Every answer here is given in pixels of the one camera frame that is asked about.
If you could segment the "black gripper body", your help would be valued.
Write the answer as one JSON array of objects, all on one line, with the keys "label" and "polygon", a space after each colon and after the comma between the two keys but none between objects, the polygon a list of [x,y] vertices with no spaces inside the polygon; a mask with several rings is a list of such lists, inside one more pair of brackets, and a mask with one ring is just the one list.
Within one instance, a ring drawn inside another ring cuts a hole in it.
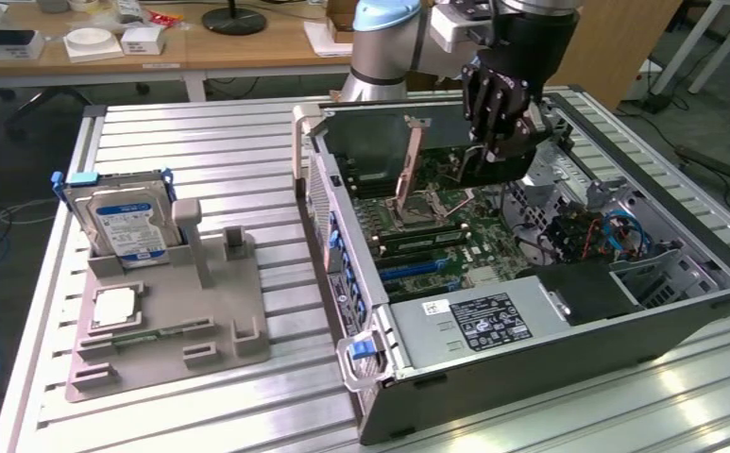
[{"label": "black gripper body", "polygon": [[496,16],[475,28],[476,55],[483,77],[488,70],[515,82],[527,82],[527,92],[541,96],[543,85],[556,73],[576,29],[576,13],[545,16],[512,13]]}]

